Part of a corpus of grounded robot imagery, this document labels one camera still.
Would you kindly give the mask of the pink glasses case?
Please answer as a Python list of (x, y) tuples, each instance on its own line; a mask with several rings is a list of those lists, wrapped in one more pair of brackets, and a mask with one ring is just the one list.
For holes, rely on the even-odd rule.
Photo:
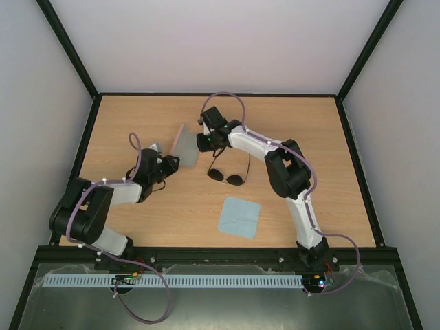
[(199, 156), (197, 134), (190, 132), (185, 124), (181, 124), (171, 146), (170, 154), (179, 158), (180, 166), (194, 168)]

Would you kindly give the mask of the black round sunglasses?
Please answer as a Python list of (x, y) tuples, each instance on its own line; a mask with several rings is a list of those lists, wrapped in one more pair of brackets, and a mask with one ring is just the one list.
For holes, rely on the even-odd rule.
[(222, 156), (224, 149), (219, 152), (214, 152), (212, 155), (212, 161), (206, 171), (207, 176), (216, 182), (229, 184), (231, 186), (243, 186), (250, 174), (251, 157), (247, 156), (245, 168), (231, 169), (220, 168), (217, 166), (218, 159)]

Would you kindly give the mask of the light blue cleaning cloth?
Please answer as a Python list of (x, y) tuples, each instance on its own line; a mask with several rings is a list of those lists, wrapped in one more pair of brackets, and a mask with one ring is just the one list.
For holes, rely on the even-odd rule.
[(261, 205), (252, 201), (226, 197), (221, 210), (217, 230), (236, 237), (254, 239)]

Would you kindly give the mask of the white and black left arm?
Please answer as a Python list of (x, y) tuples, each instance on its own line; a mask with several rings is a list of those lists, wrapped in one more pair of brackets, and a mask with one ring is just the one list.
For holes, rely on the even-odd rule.
[(106, 226), (110, 207), (144, 202), (154, 185), (178, 171), (179, 163), (178, 157), (163, 156), (150, 147), (142, 149), (126, 178), (97, 183), (75, 178), (49, 218), (50, 230), (81, 247), (90, 245), (99, 252), (122, 256), (129, 238)]

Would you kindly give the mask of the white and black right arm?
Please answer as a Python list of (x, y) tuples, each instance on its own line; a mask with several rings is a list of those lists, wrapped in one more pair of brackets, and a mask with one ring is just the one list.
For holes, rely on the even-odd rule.
[(309, 192), (314, 172), (298, 144), (292, 139), (271, 140), (238, 120), (227, 121), (216, 107), (203, 110), (198, 123), (203, 127), (203, 133), (197, 135), (201, 152), (238, 149), (265, 163), (272, 190), (286, 201), (293, 217), (300, 262), (307, 269), (317, 268), (324, 261), (328, 243)]

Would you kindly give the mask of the grey metal front plate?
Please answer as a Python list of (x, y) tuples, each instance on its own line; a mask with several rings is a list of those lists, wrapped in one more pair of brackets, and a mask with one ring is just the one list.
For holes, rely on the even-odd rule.
[(257, 266), (175, 265), (161, 288), (43, 287), (50, 274), (111, 274), (88, 265), (45, 265), (21, 329), (411, 329), (391, 267), (344, 266), (325, 296), (303, 289), (170, 288), (164, 275), (295, 275)]

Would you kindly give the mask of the black front mounting rail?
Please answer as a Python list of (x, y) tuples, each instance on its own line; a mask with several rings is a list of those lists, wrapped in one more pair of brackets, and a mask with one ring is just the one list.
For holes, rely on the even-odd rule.
[[(357, 254), (352, 247), (329, 248), (324, 257), (311, 264), (300, 258), (299, 249), (288, 248), (183, 248), (183, 247), (133, 247), (123, 255), (130, 261), (144, 261), (148, 266), (163, 270), (173, 265), (257, 265), (275, 272), (323, 272), (331, 267), (355, 265)], [(133, 268), (111, 260), (104, 254), (74, 246), (38, 247), (33, 264), (38, 263), (86, 263), (99, 270), (123, 270)]]

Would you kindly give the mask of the black left corner post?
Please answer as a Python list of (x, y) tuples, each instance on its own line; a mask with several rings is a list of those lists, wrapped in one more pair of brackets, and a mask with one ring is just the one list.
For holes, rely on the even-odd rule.
[(93, 100), (96, 99), (99, 95), (99, 92), (96, 89), (96, 86), (94, 85), (89, 73), (87, 72), (78, 52), (76, 51), (76, 48), (74, 47), (74, 44), (72, 43), (72, 40), (70, 39), (64, 25), (56, 13), (52, 2), (49, 0), (36, 0), (36, 3), (49, 23), (61, 47), (64, 49), (68, 59), (76, 70), (76, 73), (81, 79), (88, 94)]

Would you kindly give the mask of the black frame corner post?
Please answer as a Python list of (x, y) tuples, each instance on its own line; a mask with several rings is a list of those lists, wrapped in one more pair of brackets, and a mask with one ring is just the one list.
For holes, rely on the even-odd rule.
[(356, 80), (367, 64), (369, 58), (374, 52), (375, 48), (379, 44), (385, 31), (388, 29), (398, 10), (400, 9), (404, 0), (391, 0), (387, 3), (383, 13), (381, 14), (378, 22), (375, 24), (373, 31), (371, 32), (367, 42), (365, 43), (362, 51), (357, 57), (354, 65), (352, 66), (348, 76), (342, 84), (337, 96), (337, 103), (343, 103), (344, 99), (348, 96), (351, 88), (354, 86)]

